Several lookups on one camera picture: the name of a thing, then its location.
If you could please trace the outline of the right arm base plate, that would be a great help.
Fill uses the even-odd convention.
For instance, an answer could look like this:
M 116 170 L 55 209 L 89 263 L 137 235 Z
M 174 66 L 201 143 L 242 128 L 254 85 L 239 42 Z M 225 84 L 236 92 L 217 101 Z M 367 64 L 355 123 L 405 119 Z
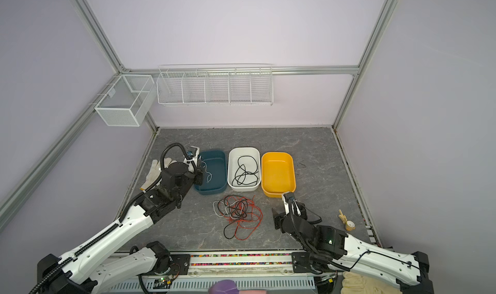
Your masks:
M 291 253 L 291 261 L 294 273 L 321 275 L 331 271 L 327 264 L 318 262 L 308 252 L 300 251 Z

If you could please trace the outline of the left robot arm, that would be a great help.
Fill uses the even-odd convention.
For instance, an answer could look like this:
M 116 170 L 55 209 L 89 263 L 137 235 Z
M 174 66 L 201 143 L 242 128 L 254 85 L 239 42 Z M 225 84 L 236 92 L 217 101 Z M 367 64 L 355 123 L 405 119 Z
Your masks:
M 171 254 L 158 241 L 113 263 L 104 261 L 181 208 L 189 190 L 203 182 L 199 154 L 198 147 L 188 151 L 180 143 L 168 145 L 160 156 L 158 178 L 132 198 L 114 222 L 63 255 L 50 254 L 38 262 L 37 284 L 31 293 L 102 293 L 137 275 L 168 272 Z

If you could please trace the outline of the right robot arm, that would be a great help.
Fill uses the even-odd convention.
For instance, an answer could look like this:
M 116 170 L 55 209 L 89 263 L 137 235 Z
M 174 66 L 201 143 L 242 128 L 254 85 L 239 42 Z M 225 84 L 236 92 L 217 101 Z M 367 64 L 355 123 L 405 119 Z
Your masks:
M 434 292 L 427 254 L 396 253 L 369 244 L 319 220 L 309 221 L 309 210 L 294 197 L 283 201 L 283 212 L 272 210 L 273 223 L 302 246 L 291 254 L 294 272 L 321 275 L 337 270 L 377 279 L 401 293 Z

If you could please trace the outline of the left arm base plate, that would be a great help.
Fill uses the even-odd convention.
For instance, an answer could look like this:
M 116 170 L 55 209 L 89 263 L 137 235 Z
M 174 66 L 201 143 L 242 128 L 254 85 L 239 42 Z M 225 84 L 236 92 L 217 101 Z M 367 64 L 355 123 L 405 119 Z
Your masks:
M 157 275 L 187 275 L 191 255 L 186 253 L 172 254 L 158 259 L 154 272 Z

